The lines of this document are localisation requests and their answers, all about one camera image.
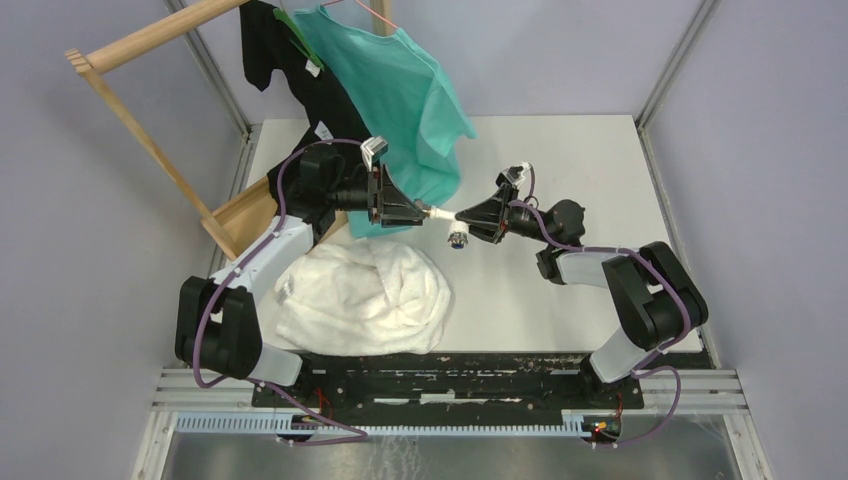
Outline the wooden clothes rack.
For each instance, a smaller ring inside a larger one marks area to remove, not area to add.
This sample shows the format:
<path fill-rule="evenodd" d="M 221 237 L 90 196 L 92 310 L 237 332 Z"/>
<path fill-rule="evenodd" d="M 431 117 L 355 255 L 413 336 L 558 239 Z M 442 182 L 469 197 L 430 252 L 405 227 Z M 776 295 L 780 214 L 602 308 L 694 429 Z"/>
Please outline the wooden clothes rack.
<path fill-rule="evenodd" d="M 49 17 L 60 46 L 89 52 L 165 13 L 161 1 L 60 1 Z M 200 198 L 219 206 L 234 180 L 241 146 L 225 92 L 233 93 L 250 126 L 268 119 L 303 126 L 306 114 L 282 75 L 274 74 L 262 91 L 246 81 L 236 11 L 202 25 L 199 34 L 222 73 L 222 86 L 214 84 L 187 40 L 142 55 L 108 74 L 107 81 Z M 211 254 L 212 239 L 196 209 L 67 63 L 45 77 L 43 104 L 63 156 L 80 156 L 66 179 L 70 196 L 85 208 L 93 236 L 89 251 L 167 263 Z"/>

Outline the teal t-shirt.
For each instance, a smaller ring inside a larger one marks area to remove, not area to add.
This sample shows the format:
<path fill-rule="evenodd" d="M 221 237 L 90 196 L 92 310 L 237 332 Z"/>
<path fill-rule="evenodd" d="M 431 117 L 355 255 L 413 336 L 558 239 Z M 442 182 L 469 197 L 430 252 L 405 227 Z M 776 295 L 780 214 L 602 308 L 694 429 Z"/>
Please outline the teal t-shirt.
<path fill-rule="evenodd" d="M 455 144 L 477 133 L 439 62 L 402 29 L 378 36 L 337 21 L 323 6 L 292 19 L 371 134 L 387 141 L 382 161 L 392 181 L 426 204 L 453 197 L 461 183 Z"/>

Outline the black t-shirt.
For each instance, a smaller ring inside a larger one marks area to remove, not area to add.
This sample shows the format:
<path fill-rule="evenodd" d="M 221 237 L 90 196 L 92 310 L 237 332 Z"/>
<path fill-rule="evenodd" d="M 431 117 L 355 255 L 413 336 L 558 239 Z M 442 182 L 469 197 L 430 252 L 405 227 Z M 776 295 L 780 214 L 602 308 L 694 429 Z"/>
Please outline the black t-shirt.
<path fill-rule="evenodd" d="M 362 181 L 359 143 L 371 133 L 330 67 L 321 59 L 325 68 L 317 77 L 307 69 L 306 57 L 290 42 L 291 31 L 274 17 L 275 8 L 263 1 L 238 8 L 244 77 L 264 91 L 274 73 L 282 74 L 309 127 L 293 149 L 302 155 L 268 172 L 269 191 L 289 216 L 308 223 L 332 220 L 336 209 L 328 195 Z"/>

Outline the white terry towel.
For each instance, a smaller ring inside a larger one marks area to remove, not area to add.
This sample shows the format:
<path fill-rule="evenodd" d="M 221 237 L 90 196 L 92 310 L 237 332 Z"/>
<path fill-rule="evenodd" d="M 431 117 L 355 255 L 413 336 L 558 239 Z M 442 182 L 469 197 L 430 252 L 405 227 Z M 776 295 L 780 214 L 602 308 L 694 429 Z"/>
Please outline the white terry towel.
<path fill-rule="evenodd" d="M 420 250 L 380 239 L 316 246 L 278 278 L 274 294 L 277 338 L 344 357 L 432 351 L 452 297 Z"/>

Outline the green clothes hanger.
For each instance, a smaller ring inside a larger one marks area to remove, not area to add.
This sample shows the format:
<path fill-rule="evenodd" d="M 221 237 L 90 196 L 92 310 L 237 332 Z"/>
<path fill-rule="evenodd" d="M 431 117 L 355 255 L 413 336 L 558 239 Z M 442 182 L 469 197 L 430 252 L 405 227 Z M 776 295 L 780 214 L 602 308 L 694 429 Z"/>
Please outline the green clothes hanger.
<path fill-rule="evenodd" d="M 307 69 L 313 76 L 317 77 L 318 71 L 323 71 L 325 68 L 321 58 L 311 48 L 301 30 L 283 8 L 275 8 L 273 15 L 277 20 L 283 22 L 289 28 L 293 35 L 293 39 L 290 40 L 290 42 L 306 57 L 308 63 Z"/>

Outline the pink clothes hanger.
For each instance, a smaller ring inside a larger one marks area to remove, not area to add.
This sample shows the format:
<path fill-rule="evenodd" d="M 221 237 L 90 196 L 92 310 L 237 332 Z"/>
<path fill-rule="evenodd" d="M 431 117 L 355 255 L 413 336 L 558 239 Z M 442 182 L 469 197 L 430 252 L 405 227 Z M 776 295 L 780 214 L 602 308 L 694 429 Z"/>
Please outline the pink clothes hanger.
<path fill-rule="evenodd" d="M 390 36 L 398 29 L 398 26 L 392 20 L 391 2 L 389 0 L 354 0 L 354 3 L 371 16 L 372 31 L 375 35 Z"/>

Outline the white plastic water faucet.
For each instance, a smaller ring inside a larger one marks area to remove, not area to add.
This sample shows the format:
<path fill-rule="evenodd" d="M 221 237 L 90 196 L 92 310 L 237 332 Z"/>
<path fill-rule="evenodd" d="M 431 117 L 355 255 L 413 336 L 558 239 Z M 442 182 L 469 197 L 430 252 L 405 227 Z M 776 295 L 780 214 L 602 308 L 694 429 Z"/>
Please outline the white plastic water faucet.
<path fill-rule="evenodd" d="M 469 241 L 469 225 L 457 218 L 457 213 L 438 208 L 438 219 L 448 223 L 448 245 L 455 250 L 462 250 Z"/>

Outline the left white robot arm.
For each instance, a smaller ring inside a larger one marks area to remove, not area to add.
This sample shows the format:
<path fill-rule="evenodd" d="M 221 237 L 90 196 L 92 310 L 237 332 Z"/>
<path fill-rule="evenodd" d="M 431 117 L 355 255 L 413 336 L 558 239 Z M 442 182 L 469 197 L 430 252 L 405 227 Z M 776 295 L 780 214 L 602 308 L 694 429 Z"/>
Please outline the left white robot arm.
<path fill-rule="evenodd" d="M 200 387 L 215 384 L 203 380 L 207 369 L 222 379 L 276 384 L 287 404 L 307 404 L 314 379 L 301 371 L 300 355 L 264 339 L 259 301 L 327 233 L 338 211 L 364 211 L 383 227 L 419 226 L 426 219 L 424 205 L 398 188 L 382 162 L 388 151 L 383 137 L 352 143 L 362 176 L 338 156 L 340 143 L 319 140 L 283 160 L 270 183 L 277 209 L 268 228 L 227 267 L 208 278 L 192 276 L 181 286 L 174 350 Z"/>

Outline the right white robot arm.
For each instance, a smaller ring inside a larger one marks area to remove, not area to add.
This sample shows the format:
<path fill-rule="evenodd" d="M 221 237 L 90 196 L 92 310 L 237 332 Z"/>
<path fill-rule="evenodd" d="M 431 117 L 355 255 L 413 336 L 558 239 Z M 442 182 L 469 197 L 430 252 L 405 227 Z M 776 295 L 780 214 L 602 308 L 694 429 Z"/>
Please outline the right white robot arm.
<path fill-rule="evenodd" d="M 667 243 L 655 241 L 637 250 L 585 246 L 585 210 L 573 200 L 540 211 L 502 182 L 490 198 L 455 217 L 471 235 L 492 244 L 508 233 L 542 241 L 546 246 L 536 262 L 544 279 L 610 294 L 619 326 L 584 360 L 577 382 L 580 400 L 591 408 L 606 406 L 617 396 L 617 381 L 708 320 L 705 298 Z"/>

